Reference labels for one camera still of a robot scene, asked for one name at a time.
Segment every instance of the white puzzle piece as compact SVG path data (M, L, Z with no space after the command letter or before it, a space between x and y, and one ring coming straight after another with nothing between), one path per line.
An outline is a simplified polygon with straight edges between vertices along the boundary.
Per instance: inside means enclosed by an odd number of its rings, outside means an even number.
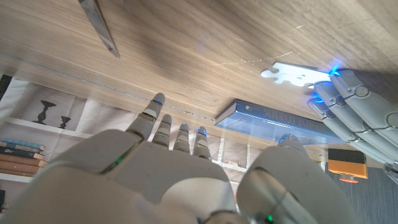
M261 72L261 76L265 78L276 78L275 83L281 84L283 81L291 82L291 84L303 87L305 84L314 84L320 81L329 81L329 74L303 68L300 65L291 65L287 63L275 62L273 67L277 69L277 72L270 70L264 70Z

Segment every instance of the shelf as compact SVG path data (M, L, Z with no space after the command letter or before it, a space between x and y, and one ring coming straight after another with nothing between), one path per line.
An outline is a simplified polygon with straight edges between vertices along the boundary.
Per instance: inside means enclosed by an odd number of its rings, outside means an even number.
M33 177L24 177L19 175L12 175L12 174L1 174L0 173L0 180L10 180L22 183L29 183L31 182Z
M79 137L79 138L92 137L92 134L79 133L76 131L56 128L56 127L48 126L48 125L44 125L44 124L37 124L37 123L31 122L31 121L26 121L26 120L18 119L18 118L7 118L6 122L12 123L12 124L18 124L18 125L22 125L22 126L26 126L26 127L30 127L30 128L35 128L35 129L41 129L44 131L50 131L53 133L66 134L69 136L74 136L74 137Z

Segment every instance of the white robotic arm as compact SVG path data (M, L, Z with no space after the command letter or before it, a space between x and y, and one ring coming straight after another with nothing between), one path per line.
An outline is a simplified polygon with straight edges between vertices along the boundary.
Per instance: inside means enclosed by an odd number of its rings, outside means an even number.
M322 100L307 104L342 140L385 164L398 183L398 109L363 86L352 70L335 72L330 80L314 83Z
M204 127L193 155L186 124L168 150L169 115L147 141L164 101L157 94L126 132L104 131L59 155L0 223L356 223L343 193L290 134L254 161L235 201Z

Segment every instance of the wooden surface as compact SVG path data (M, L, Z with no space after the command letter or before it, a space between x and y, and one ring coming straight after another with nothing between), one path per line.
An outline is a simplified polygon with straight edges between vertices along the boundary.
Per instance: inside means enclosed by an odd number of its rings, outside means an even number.
M397 103L398 1L129 1L99 6L121 58L78 1L0 1L0 72L139 112L166 95L173 123L266 147L213 127L234 99L317 119L312 93L260 72L276 60L359 78Z

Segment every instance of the robot fingertip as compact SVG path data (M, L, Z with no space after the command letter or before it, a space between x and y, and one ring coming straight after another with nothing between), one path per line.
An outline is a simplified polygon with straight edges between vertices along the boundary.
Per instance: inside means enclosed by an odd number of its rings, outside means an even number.
M164 102L165 102L165 96L164 96L164 94L163 94L163 93L158 93L158 94L156 94L155 97L154 97L154 99L153 99L153 101L156 101L156 102L160 103L161 105L163 105Z

